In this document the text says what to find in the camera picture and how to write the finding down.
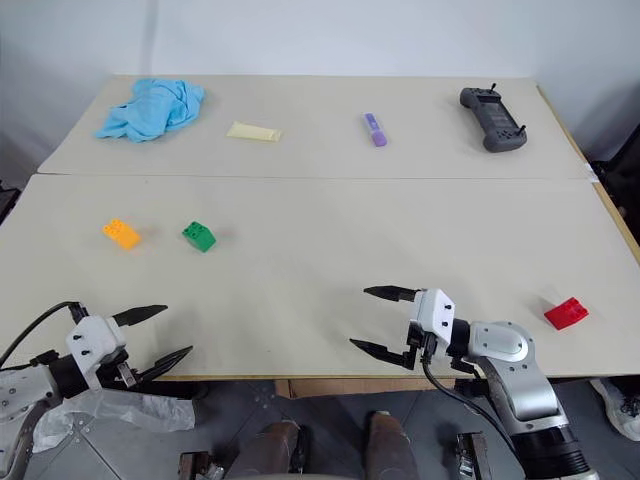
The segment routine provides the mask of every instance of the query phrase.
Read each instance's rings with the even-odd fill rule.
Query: table
[[[102,234],[112,217],[139,231],[134,250]],[[206,254],[181,237],[192,220],[218,237]],[[395,283],[442,288],[460,318],[523,325],[550,376],[640,368],[640,268],[584,179],[36,175],[0,228],[0,264],[0,350],[61,300],[105,315],[166,303],[127,329],[133,365],[192,344],[174,378],[404,376],[348,342],[403,348],[409,305],[361,293]],[[591,315],[557,332],[542,313],[570,296]],[[16,361],[70,327],[51,318]]]
[[[424,77],[181,76],[207,91],[198,120],[143,144],[96,139],[109,107],[136,77],[113,77],[40,173],[288,178],[586,178],[579,155],[531,79],[496,79],[524,148],[482,147],[460,90],[492,79]],[[389,139],[375,148],[361,114]],[[283,130],[280,142],[225,138],[234,120]]]

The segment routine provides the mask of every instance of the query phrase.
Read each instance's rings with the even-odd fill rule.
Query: toy block
[[[201,252],[206,252],[216,243],[216,237],[213,236],[211,231],[198,222],[191,222],[191,224],[182,231],[182,235],[189,240],[191,245]]]
[[[544,314],[557,330],[578,323],[587,315],[589,311],[573,297]]]
[[[111,223],[102,227],[102,231],[107,237],[125,250],[130,250],[140,241],[140,235],[129,225],[117,218],[114,218],[111,220]]]

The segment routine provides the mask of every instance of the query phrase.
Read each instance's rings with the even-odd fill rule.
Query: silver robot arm
[[[439,289],[371,287],[365,292],[386,300],[413,301],[409,351],[391,353],[382,345],[352,342],[374,356],[413,369],[420,353],[425,373],[436,349],[452,357],[452,367],[484,372],[489,395],[529,480],[596,480],[582,455],[551,384],[535,360],[533,338],[512,322],[466,322],[455,318],[455,304]]]
[[[67,335],[70,355],[49,350],[29,365],[1,367],[20,340],[44,318],[69,307],[76,325]],[[0,357],[0,480],[21,480],[33,446],[33,430],[47,410],[87,390],[144,385],[169,371],[192,347],[173,352],[143,372],[130,369],[121,326],[135,325],[165,310],[165,305],[132,308],[113,317],[89,315],[78,302],[63,302],[33,322]]]

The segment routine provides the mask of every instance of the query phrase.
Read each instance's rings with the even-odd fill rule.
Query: light blue towel
[[[165,131],[178,130],[200,113],[204,89],[183,80],[144,78],[133,85],[133,98],[111,108],[96,137],[122,137],[144,142]]]

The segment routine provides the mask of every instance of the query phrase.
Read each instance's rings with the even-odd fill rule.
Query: game controller
[[[470,108],[485,137],[482,144],[490,152],[508,152],[527,143],[525,125],[518,127],[502,97],[494,90],[496,84],[487,88],[463,88],[460,92],[460,104]]]

